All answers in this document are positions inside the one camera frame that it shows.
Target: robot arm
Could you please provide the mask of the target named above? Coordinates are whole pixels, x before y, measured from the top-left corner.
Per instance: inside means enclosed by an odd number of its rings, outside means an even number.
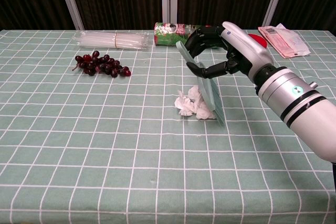
[[[198,77],[213,78],[237,71],[256,85],[257,95],[319,157],[336,163],[336,106],[315,88],[286,67],[276,68],[267,50],[238,26],[223,22],[223,27],[201,27],[185,44],[192,57],[205,48],[227,50],[227,61],[199,68],[188,62]]]

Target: circular logo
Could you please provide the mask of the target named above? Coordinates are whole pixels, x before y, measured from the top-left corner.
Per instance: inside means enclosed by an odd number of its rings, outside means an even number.
[[[294,86],[292,88],[292,92],[293,92],[293,94],[297,94],[297,95],[303,94],[303,88],[300,87],[300,86]]]

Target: tablecloth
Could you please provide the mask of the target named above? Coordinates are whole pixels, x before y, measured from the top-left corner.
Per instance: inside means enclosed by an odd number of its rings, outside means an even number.
[[[249,33],[258,34],[256,30]],[[336,38],[296,31],[306,57],[282,59],[336,104]],[[75,31],[0,32],[1,223],[335,223],[331,164],[236,73],[215,79],[225,126],[183,118],[197,84],[175,47],[98,49],[130,78],[71,69],[92,53]],[[223,49],[199,57],[210,66]]]

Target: grape cluster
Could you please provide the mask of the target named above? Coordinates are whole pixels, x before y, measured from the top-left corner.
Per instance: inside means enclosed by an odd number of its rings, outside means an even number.
[[[75,60],[77,62],[76,68],[83,69],[84,73],[90,76],[94,76],[95,73],[103,72],[105,74],[111,75],[112,77],[120,76],[131,76],[131,71],[128,67],[123,67],[120,65],[120,61],[110,58],[109,55],[104,55],[98,58],[99,52],[94,51],[92,56],[90,55],[77,55]]]

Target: crumpled tissue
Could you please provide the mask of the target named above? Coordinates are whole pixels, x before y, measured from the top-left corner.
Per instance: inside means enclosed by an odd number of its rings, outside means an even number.
[[[183,116],[191,116],[196,114],[197,119],[215,119],[215,114],[208,109],[203,100],[198,86],[195,85],[188,91],[188,96],[184,95],[180,90],[179,97],[175,100],[175,107],[180,109],[179,114]]]

